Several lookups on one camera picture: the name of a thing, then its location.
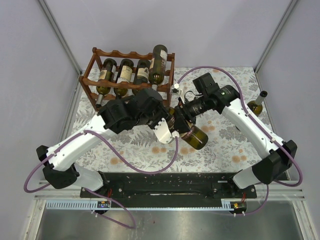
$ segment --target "floral patterned surface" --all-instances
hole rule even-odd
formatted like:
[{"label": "floral patterned surface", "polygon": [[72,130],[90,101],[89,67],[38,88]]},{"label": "floral patterned surface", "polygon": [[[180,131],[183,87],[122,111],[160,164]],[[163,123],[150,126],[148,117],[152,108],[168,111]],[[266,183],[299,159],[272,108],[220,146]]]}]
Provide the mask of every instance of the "floral patterned surface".
[{"label": "floral patterned surface", "polygon": [[[175,82],[190,69],[175,68]],[[223,69],[238,81],[246,103],[258,96],[260,89],[252,67],[225,67]],[[187,75],[181,82],[184,90],[192,90],[197,93],[192,80],[208,72],[220,87],[224,85],[236,87],[224,73],[218,70],[198,69]],[[99,70],[92,69],[89,78],[97,81],[98,76]],[[188,93],[186,97],[191,99],[194,96]],[[178,103],[177,99],[177,97],[172,98],[171,106]],[[83,92],[72,133],[80,129],[94,114],[95,110]],[[260,119],[271,129],[265,108]],[[208,111],[197,117],[196,125],[208,135],[208,143],[203,149],[195,150],[179,139],[178,156],[167,172],[237,172],[259,161],[260,158],[253,145],[229,120],[217,112]],[[135,167],[150,172],[165,167],[175,152],[174,141],[170,144],[158,142],[153,131],[147,126],[137,126],[132,130],[123,131],[112,137],[109,142]],[[79,158],[77,163],[94,171],[133,172],[102,143]]]}]

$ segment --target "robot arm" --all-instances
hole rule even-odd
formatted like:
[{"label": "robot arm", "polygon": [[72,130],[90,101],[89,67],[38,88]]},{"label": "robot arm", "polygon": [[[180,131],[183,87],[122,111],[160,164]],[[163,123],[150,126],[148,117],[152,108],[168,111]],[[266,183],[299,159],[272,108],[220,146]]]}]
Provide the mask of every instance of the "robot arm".
[{"label": "robot arm", "polygon": [[226,85],[219,88],[219,85],[215,83],[209,73],[196,78],[193,83],[202,96],[190,102],[186,101],[185,104],[180,101],[175,110],[193,124],[196,123],[196,116],[208,110],[217,111],[239,128],[262,158],[260,162],[241,170],[232,177],[231,182],[236,187],[244,189],[260,182],[270,184],[291,167],[291,160],[275,145],[274,141],[282,143],[282,147],[293,158],[296,154],[297,145],[292,140],[285,142],[281,137],[269,130],[248,108],[247,110],[254,119],[263,129],[269,132],[273,141],[266,138],[262,130],[253,124],[243,110],[239,93],[232,86]]},{"label": "robot arm", "polygon": [[[220,88],[209,73],[198,77],[193,83],[202,96],[192,101],[179,99],[174,111],[174,130],[185,133],[188,126],[186,120],[195,124],[196,116],[208,110],[214,110],[235,124],[262,158],[262,161],[241,170],[229,179],[233,186],[244,189],[259,182],[269,184],[291,167],[292,162],[288,157],[273,142],[269,141],[261,129],[254,125],[246,115],[242,109],[239,93],[232,86],[227,85]],[[85,152],[100,143],[99,138],[86,134],[85,130],[97,132],[108,139],[134,126],[148,125],[158,140],[165,144],[173,138],[167,125],[171,117],[162,104],[160,94],[151,88],[145,88],[129,99],[109,101],[91,121],[66,140],[52,147],[40,146],[37,149],[40,160],[50,154],[54,155],[43,169],[44,177],[56,189],[73,184],[96,191],[106,184],[100,173],[74,163]],[[255,119],[294,157],[297,145],[292,140],[284,142],[257,117]],[[77,135],[80,136],[57,152],[57,148]]]},{"label": "robot arm", "polygon": [[166,121],[171,115],[162,101],[161,95],[151,88],[144,89],[133,97],[109,101],[85,126],[64,141],[52,147],[38,147],[36,151],[41,161],[53,155],[42,170],[45,179],[56,189],[76,185],[95,191],[106,184],[100,173],[75,163],[80,156],[101,142],[99,138],[86,133],[86,130],[109,139],[134,126],[148,125],[160,142],[170,142],[172,135]]}]

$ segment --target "gray wall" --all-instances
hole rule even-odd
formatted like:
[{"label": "gray wall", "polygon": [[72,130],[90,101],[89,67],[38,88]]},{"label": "gray wall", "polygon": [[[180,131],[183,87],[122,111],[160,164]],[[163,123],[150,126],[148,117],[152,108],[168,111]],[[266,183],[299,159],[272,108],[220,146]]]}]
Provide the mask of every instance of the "gray wall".
[{"label": "gray wall", "polygon": [[0,238],[17,240],[36,148],[57,143],[77,75],[37,1],[0,1],[0,23]]},{"label": "gray wall", "polygon": [[277,133],[298,145],[303,191],[320,234],[320,1],[300,1],[258,76]]},{"label": "gray wall", "polygon": [[85,69],[92,47],[176,53],[177,67],[255,66],[290,0],[46,0]]}]

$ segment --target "wine bottle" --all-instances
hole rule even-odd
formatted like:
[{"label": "wine bottle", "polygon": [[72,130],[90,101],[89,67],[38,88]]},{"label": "wine bottle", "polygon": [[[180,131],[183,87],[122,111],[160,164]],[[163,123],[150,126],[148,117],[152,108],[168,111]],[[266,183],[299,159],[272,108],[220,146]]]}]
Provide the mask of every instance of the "wine bottle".
[{"label": "wine bottle", "polygon": [[268,93],[266,91],[260,92],[259,96],[256,98],[256,100],[248,102],[248,107],[251,109],[251,111],[258,117],[264,107],[262,106],[262,102],[266,98]]},{"label": "wine bottle", "polygon": [[[148,83],[149,80],[149,68],[150,62],[148,60],[140,59],[138,65],[136,66],[135,76],[133,79],[134,85],[140,85],[142,83]],[[132,93],[136,95],[139,90],[132,89]]]},{"label": "wine bottle", "polygon": [[[175,125],[175,117],[174,117],[175,109],[170,106],[166,107],[166,109],[169,111],[169,114],[172,115],[169,121],[167,121],[167,125],[170,132],[173,132],[174,125]],[[208,142],[207,134],[205,134],[196,125],[193,125],[188,121],[187,121],[187,124],[189,125],[189,131],[180,133],[181,139],[184,140],[187,144],[189,144],[191,147],[193,147],[196,150],[202,149]]]},{"label": "wine bottle", "polygon": [[163,45],[157,45],[153,48],[152,60],[149,71],[149,81],[152,85],[159,85],[164,81],[168,50]]},{"label": "wine bottle", "polygon": [[[112,58],[107,58],[106,60],[104,60],[98,82],[101,82],[103,80],[112,82],[116,73],[116,69],[117,69],[117,62],[115,60],[113,60]],[[104,96],[110,92],[110,87],[96,86],[96,91],[99,94],[95,102],[95,106],[97,108],[101,108],[102,100],[104,99]]]},{"label": "wine bottle", "polygon": [[[121,82],[130,83],[132,71],[134,68],[134,62],[130,59],[123,59],[120,63],[120,68],[118,71],[118,75],[116,76],[116,83],[119,84]],[[114,88],[114,93],[118,97],[123,97],[128,93],[127,88]]]}]

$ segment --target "wooden wine rack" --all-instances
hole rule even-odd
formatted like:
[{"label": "wooden wine rack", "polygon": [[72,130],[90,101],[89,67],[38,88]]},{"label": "wooden wine rack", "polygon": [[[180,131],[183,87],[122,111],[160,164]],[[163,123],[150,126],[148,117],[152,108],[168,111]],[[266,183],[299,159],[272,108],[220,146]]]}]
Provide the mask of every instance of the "wooden wine rack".
[{"label": "wooden wine rack", "polygon": [[[128,54],[125,54],[125,53],[119,52],[118,50],[113,50],[112,52],[105,52],[105,51],[102,51],[101,49],[97,49],[96,47],[94,47],[92,49],[92,52],[93,52],[93,54],[92,54],[91,60],[88,64],[88,67],[86,68],[84,75],[79,77],[79,82],[80,82],[81,86],[83,87],[83,90],[86,93],[88,99],[90,100],[93,108],[96,111],[98,111],[98,109],[96,107],[96,99],[98,98],[98,95],[96,93],[92,92],[90,90],[89,86],[100,86],[100,87],[122,88],[122,89],[137,89],[137,90],[141,90],[144,88],[151,88],[150,83],[142,83],[140,85],[133,85],[132,83],[128,83],[128,82],[124,82],[124,81],[121,83],[114,83],[114,82],[110,82],[107,80],[102,80],[100,82],[97,82],[97,81],[92,81],[88,78],[89,73],[90,73],[93,65],[95,64],[95,62],[97,63],[97,65],[101,71],[103,63],[102,63],[100,57],[151,60],[152,59],[151,52],[147,55],[140,55],[135,51],[132,51]],[[167,70],[164,75],[169,76],[169,81],[167,84],[158,85],[158,87],[157,87],[158,92],[166,93],[166,99],[163,100],[164,106],[170,106],[170,102],[171,102],[170,89],[174,83],[174,71],[175,71],[175,54],[174,53],[167,55],[167,62],[171,62],[171,67],[170,67],[170,70]],[[132,73],[133,74],[136,73],[135,67],[133,68]],[[113,100],[115,98],[116,98],[116,96],[114,96],[112,94],[108,94],[108,95],[104,96],[103,99],[104,100]]]}]

